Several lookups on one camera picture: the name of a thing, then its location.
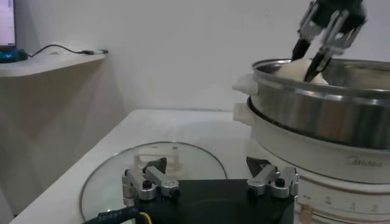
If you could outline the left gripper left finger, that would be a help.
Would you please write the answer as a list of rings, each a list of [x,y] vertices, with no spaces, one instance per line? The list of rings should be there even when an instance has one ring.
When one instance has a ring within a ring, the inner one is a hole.
[[[143,201],[162,197],[178,198],[179,181],[165,174],[167,158],[148,162],[141,170],[126,169],[122,175],[123,197],[138,197]]]

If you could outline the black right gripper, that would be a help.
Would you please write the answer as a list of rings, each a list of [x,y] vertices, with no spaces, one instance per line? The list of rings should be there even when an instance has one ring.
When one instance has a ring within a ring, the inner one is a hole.
[[[311,42],[325,28],[321,46],[311,61],[304,81],[311,82],[324,71],[335,55],[342,55],[351,47],[366,22],[363,0],[311,1],[299,22],[299,39],[293,48],[291,60],[305,56]]]

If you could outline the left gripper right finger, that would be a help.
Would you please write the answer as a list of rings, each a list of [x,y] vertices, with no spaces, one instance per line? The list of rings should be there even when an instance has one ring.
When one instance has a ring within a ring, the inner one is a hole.
[[[275,198],[297,197],[299,174],[295,167],[287,166],[280,170],[268,160],[246,157],[252,178],[247,180],[249,192],[261,196],[269,191]]]

